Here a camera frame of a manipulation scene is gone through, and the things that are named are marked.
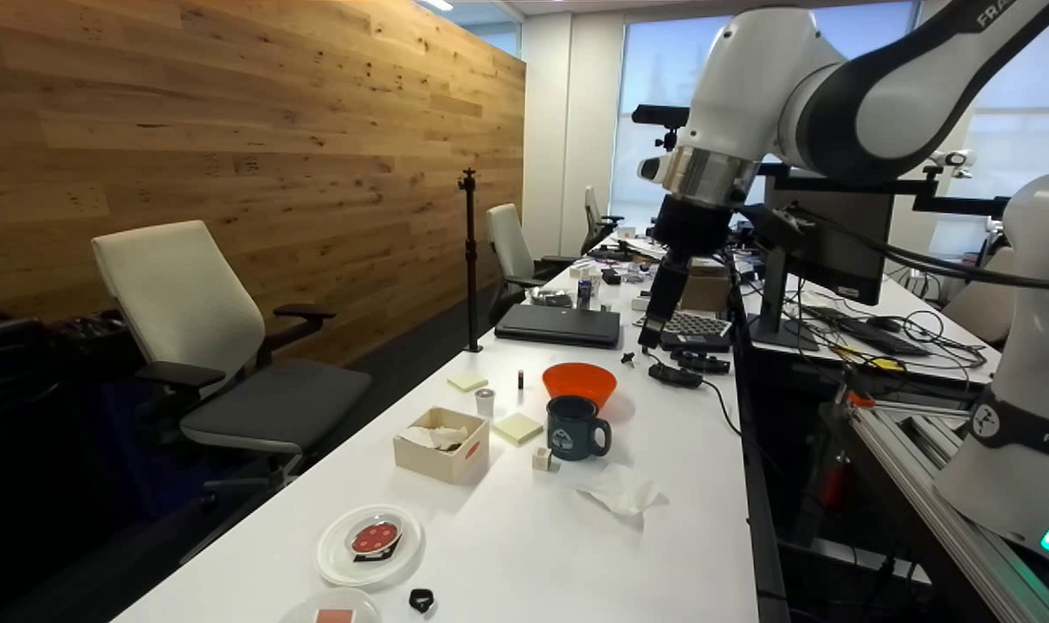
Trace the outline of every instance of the long white desk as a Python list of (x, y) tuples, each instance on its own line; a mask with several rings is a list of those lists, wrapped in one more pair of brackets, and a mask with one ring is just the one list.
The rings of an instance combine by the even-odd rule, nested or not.
[[(954, 325), (952, 319), (946, 319), (943, 311), (935, 311), (935, 304), (922, 302), (916, 293), (909, 293), (907, 288), (900, 288), (891, 275), (882, 275), (881, 304), (856, 304), (856, 302), (845, 302), (845, 297), (839, 297), (836, 289), (829, 289), (821, 282), (795, 279), (795, 275), (788, 275), (786, 293), (788, 297), (800, 293), (800, 304), (830, 304), (830, 308), (839, 304), (839, 308), (845, 308), (848, 315), (858, 315), (858, 319), (869, 319), (869, 315), (900, 315), (900, 319), (913, 315), (922, 320), (930, 320), (927, 315), (937, 315), (946, 340), (966, 343), (966, 346), (972, 346), (984, 356), (979, 365), (969, 365), (966, 351), (927, 346), (930, 356), (905, 356), (900, 358), (907, 365), (907, 375), (913, 375), (913, 377), (952, 380), (952, 384), (989, 384), (989, 377), (999, 365), (999, 351), (995, 346), (979, 343), (972, 332), (966, 332), (963, 325)], [(757, 315), (761, 311), (761, 293), (757, 289), (746, 289), (742, 304), (746, 304), (748, 315)], [(848, 340), (840, 332), (839, 332), (839, 343), (848, 343), (858, 351), (875, 351), (875, 348), (869, 348), (869, 346), (863, 346), (863, 343), (856, 343), (856, 340)], [(800, 348), (786, 348), (786, 346), (770, 346), (770, 343), (750, 343), (750, 346), (761, 348), (761, 351), (784, 351), (784, 356), (800, 356), (800, 358), (840, 364), (840, 356), (836, 348), (829, 348), (825, 343), (818, 348), (804, 348), (804, 351)]]
[[(638, 311), (631, 311), (638, 289), (600, 288), (600, 304), (622, 311), (622, 348), (638, 348)], [(366, 500), (402, 500), (427, 525), (414, 574), (372, 596), (389, 623), (422, 620), (407, 609), (414, 583), (436, 591), (434, 620), (442, 623), (757, 620), (742, 438), (726, 429), (712, 390), (666, 388), (646, 377), (645, 356), (632, 365), (620, 364), (622, 348), (485, 334), (480, 351), (458, 351), (119, 620), (272, 623), (327, 588), (315, 538), (332, 518)], [(645, 528), (584, 500), (567, 489), (567, 474), (537, 474), (529, 455), (544, 436), (511, 446), (491, 433), (491, 466), (474, 489), (394, 466), (390, 436), (428, 405), (474, 411), (474, 395), (451, 388), (451, 375), (489, 377), (497, 395), (496, 415), (525, 411), (544, 422), (539, 370), (561, 358), (604, 364), (620, 377), (607, 409), (608, 455), (566, 466), (627, 463), (646, 474), (667, 500), (646, 508)], [(742, 425), (735, 380), (712, 377), (712, 384)]]

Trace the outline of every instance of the window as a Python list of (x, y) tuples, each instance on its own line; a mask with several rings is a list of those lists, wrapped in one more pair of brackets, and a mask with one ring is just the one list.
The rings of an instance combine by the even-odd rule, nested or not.
[(469, 25), (470, 35), (485, 39), (491, 47), (506, 52), (506, 54), (518, 54), (518, 39), (524, 26), (518, 25)]
[[(972, 99), (966, 145), (969, 178), (952, 178), (954, 198), (1011, 198), (1049, 171), (1049, 26), (1023, 47)], [(976, 257), (988, 219), (937, 219), (930, 257)]]
[[(825, 7), (815, 11), (815, 16), (829, 40), (836, 40), (836, 47), (852, 57), (909, 30), (913, 2), (905, 0)], [(666, 198), (659, 183), (638, 176), (638, 166), (645, 159), (662, 156), (659, 138), (666, 126), (632, 123), (631, 115), (638, 102), (687, 107), (692, 99), (711, 40), (726, 22), (731, 16), (638, 22), (627, 26), (615, 162), (608, 190), (608, 210), (622, 215), (627, 226), (646, 226)]]

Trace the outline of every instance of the computer monitor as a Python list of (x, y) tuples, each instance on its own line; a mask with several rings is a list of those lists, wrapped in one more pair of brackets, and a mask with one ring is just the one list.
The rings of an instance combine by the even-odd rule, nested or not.
[(815, 348), (818, 343), (807, 325), (784, 319), (786, 275), (795, 274), (840, 297), (875, 304), (882, 288), (882, 251), (858, 237), (885, 243), (893, 192), (836, 190), (825, 183), (795, 183), (784, 190), (770, 178), (765, 205), (795, 222), (800, 230), (786, 245), (772, 245), (765, 251), (761, 315), (750, 334), (755, 343)]
[(800, 243), (786, 248), (788, 274), (863, 304), (881, 302), (882, 251), (863, 245), (848, 230), (869, 243), (885, 243), (893, 226), (893, 192), (778, 190), (770, 183), (765, 201), (800, 222)]

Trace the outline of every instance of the white plate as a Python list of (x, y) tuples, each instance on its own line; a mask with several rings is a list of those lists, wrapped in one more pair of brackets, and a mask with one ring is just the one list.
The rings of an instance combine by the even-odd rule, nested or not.
[[(389, 561), (352, 561), (349, 536), (352, 528), (390, 518), (402, 534)], [(402, 504), (360, 504), (336, 522), (330, 522), (315, 542), (315, 563), (327, 583), (349, 583), (349, 588), (389, 588), (404, 581), (422, 557), (422, 522)]]
[(381, 623), (381, 609), (372, 596), (357, 588), (330, 588), (315, 591), (302, 606), (294, 606), (281, 623), (315, 623), (317, 609), (352, 609), (349, 623)]

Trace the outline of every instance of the black stand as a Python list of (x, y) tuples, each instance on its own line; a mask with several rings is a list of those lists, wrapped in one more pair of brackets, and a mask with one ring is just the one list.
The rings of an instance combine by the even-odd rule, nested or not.
[(464, 190), (464, 297), (469, 297), (469, 351), (480, 351), (479, 346), (479, 230), (474, 230), (474, 169), (464, 169), (464, 176), (458, 178), (458, 185)]
[(786, 279), (788, 279), (788, 251), (774, 245), (765, 251), (761, 315), (750, 319), (750, 343), (770, 343), (784, 348), (818, 348), (809, 327), (784, 315)]

